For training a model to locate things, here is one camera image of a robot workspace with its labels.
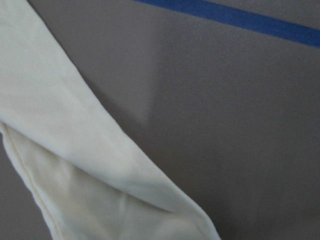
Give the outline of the cream long-sleeve printed shirt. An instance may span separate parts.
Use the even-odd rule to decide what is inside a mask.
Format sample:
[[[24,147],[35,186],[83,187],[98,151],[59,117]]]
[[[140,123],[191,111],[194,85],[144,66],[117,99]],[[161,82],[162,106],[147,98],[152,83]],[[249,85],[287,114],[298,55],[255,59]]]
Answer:
[[[55,240],[217,240],[25,0],[0,3],[0,132]]]

